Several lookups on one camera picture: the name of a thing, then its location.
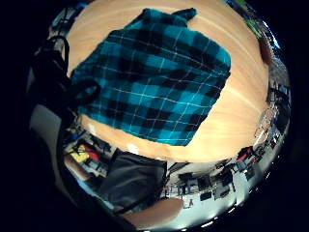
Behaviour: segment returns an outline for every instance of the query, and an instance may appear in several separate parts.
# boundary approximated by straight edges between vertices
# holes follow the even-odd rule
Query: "flannel shirt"
[[[223,47],[187,28],[196,14],[192,8],[173,14],[144,9],[110,32],[73,72],[73,83],[92,78],[101,86],[79,112],[141,138],[187,145],[231,68]]]

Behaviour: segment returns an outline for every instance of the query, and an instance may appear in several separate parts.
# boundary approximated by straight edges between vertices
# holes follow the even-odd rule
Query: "wooden table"
[[[123,150],[174,161],[224,160],[235,156],[240,148],[254,144],[254,132],[267,108],[268,67],[254,34],[220,0],[97,0],[80,14],[68,34],[69,74],[111,30],[123,28],[144,8],[172,13],[191,7],[198,14],[188,27],[218,42],[232,57],[226,86],[192,141],[185,147],[152,142],[83,115],[82,126],[87,131]]]

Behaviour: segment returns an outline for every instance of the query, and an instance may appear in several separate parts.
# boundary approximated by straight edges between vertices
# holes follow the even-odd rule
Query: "yellow object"
[[[84,145],[80,145],[78,147],[78,151],[80,152],[79,153],[75,152],[75,153],[70,154],[77,162],[85,161],[89,157],[89,154],[84,152],[85,151]]]

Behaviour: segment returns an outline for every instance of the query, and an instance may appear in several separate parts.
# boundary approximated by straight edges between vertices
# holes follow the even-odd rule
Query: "black chair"
[[[143,210],[156,202],[162,192],[167,163],[117,150],[109,163],[106,179],[98,188],[102,199],[123,209]]]

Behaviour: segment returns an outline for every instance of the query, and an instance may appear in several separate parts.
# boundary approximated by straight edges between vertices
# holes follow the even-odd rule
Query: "black bag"
[[[61,52],[54,48],[59,40],[64,42],[65,59],[62,58]],[[74,118],[72,112],[79,105],[93,101],[100,91],[100,86],[93,79],[71,84],[67,77],[69,52],[67,39],[54,36],[43,43],[32,63],[32,71],[41,96],[39,102],[50,108],[67,124]],[[83,97],[78,98],[81,93],[84,93]]]
[[[120,152],[111,160],[107,177],[98,194],[114,206],[128,210],[143,210],[156,202],[166,175],[166,161],[149,159],[129,152]]]

